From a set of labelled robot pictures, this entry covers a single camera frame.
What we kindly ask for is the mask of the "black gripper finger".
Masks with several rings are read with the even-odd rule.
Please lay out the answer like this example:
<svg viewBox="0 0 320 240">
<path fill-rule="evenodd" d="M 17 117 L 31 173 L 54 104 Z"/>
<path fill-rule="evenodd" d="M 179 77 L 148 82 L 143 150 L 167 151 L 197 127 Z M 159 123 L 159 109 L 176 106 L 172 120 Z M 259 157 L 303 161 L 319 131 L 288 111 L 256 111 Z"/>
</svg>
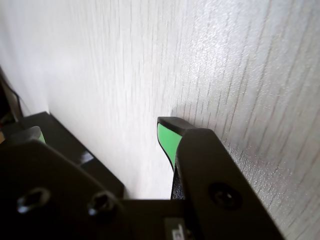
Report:
<svg viewBox="0 0 320 240">
<path fill-rule="evenodd" d="M 283 238 L 213 130 L 179 117 L 160 116 L 157 139 L 179 177 L 195 239 Z"/>
<path fill-rule="evenodd" d="M 41 139 L 38 127 L 0 145 L 3 240 L 125 240 L 115 196 Z"/>
</svg>

